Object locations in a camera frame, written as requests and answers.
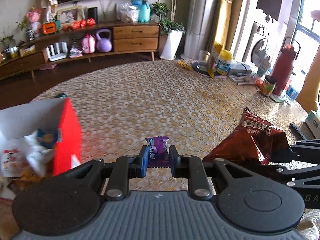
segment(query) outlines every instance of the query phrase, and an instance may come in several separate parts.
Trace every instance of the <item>purple kettlebell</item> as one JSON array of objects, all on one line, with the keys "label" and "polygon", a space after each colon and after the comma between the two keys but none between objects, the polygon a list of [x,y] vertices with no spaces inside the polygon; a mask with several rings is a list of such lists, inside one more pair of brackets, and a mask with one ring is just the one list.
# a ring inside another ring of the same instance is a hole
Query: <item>purple kettlebell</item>
[{"label": "purple kettlebell", "polygon": [[[104,32],[107,32],[109,33],[109,38],[100,38],[100,33],[104,33]],[[112,50],[112,44],[111,44],[111,41],[110,41],[110,38],[111,38],[111,31],[108,30],[108,29],[101,29],[101,30],[98,30],[97,33],[96,33],[96,36],[97,36],[97,50],[100,51],[100,52],[109,52]]]}]

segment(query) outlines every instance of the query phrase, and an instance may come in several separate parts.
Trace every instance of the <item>gray textured base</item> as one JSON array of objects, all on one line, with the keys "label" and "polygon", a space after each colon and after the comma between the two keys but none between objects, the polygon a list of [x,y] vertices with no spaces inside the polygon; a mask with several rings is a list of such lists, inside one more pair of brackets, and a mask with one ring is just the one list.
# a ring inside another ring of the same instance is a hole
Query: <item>gray textured base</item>
[{"label": "gray textured base", "polygon": [[277,236],[261,236],[235,229],[217,214],[210,202],[193,200],[186,191],[132,191],[125,200],[106,202],[97,219],[77,232],[52,237],[22,231],[13,239],[303,240],[295,230]]}]

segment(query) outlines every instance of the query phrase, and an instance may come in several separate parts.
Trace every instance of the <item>stuffed animal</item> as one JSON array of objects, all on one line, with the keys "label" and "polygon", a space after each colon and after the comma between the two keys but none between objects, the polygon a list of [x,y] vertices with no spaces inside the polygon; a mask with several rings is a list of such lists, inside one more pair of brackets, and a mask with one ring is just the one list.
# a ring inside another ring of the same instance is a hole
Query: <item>stuffed animal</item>
[{"label": "stuffed animal", "polygon": [[30,29],[33,31],[35,37],[38,37],[40,35],[39,30],[42,28],[42,24],[39,22],[40,15],[41,10],[35,9],[35,7],[32,7],[26,15],[26,17],[30,21]]}]

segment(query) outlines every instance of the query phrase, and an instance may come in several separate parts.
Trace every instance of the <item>washing machine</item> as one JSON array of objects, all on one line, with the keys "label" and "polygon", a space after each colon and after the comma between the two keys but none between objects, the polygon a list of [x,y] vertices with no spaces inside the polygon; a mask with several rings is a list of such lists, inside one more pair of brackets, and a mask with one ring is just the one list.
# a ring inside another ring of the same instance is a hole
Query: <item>washing machine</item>
[{"label": "washing machine", "polygon": [[261,60],[268,54],[269,30],[266,26],[254,22],[242,61],[248,65],[260,66]]}]

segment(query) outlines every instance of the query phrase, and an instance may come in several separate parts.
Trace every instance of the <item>purple candy package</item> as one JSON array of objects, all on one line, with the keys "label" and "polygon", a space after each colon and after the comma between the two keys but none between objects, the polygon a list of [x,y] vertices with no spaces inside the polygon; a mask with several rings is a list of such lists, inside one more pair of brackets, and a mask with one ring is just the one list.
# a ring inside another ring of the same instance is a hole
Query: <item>purple candy package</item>
[{"label": "purple candy package", "polygon": [[148,167],[169,167],[169,154],[167,152],[167,141],[169,137],[159,136],[145,139],[149,147]]}]

